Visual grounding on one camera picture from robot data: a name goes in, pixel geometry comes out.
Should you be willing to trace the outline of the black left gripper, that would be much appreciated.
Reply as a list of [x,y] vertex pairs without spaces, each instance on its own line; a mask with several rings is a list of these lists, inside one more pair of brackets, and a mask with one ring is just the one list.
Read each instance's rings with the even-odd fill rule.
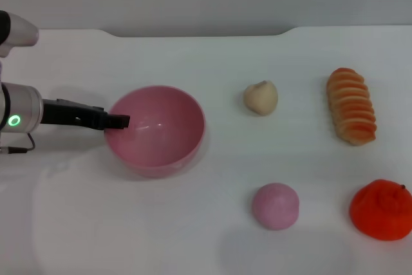
[[129,115],[108,114],[103,108],[64,99],[44,99],[42,102],[41,124],[78,126],[96,130],[129,127]]

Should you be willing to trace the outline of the orange-red persimmon bun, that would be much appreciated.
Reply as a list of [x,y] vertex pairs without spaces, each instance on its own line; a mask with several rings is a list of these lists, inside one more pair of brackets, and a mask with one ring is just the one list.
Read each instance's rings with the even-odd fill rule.
[[369,237],[401,240],[412,232],[412,194],[403,184],[374,180],[355,194],[349,216],[354,226]]

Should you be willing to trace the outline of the pink round bun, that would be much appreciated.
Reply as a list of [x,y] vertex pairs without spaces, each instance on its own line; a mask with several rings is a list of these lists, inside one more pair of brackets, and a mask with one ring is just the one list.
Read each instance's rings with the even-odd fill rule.
[[259,188],[252,199],[252,214],[265,228],[273,231],[291,227],[299,217],[299,197],[282,183]]

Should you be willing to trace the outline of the pink plastic bowl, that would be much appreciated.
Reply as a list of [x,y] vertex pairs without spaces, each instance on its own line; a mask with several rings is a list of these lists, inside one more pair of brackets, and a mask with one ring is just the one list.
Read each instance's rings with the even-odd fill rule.
[[144,177],[164,178],[179,172],[197,155],[205,136],[200,104],[172,86],[134,90],[110,112],[130,117],[127,128],[105,131],[110,150]]

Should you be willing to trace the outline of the long ridged orange bread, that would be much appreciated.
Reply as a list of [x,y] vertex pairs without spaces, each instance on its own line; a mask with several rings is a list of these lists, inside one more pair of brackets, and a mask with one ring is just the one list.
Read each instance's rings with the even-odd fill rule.
[[350,68],[338,68],[326,83],[328,107],[337,136],[362,146],[376,139],[376,117],[364,77]]

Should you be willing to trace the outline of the beige peach-shaped bun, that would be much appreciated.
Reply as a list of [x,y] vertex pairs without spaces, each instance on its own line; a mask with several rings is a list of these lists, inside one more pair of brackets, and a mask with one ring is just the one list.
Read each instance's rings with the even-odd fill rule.
[[267,116],[277,108],[277,88],[271,81],[251,84],[243,92],[243,102],[250,111]]

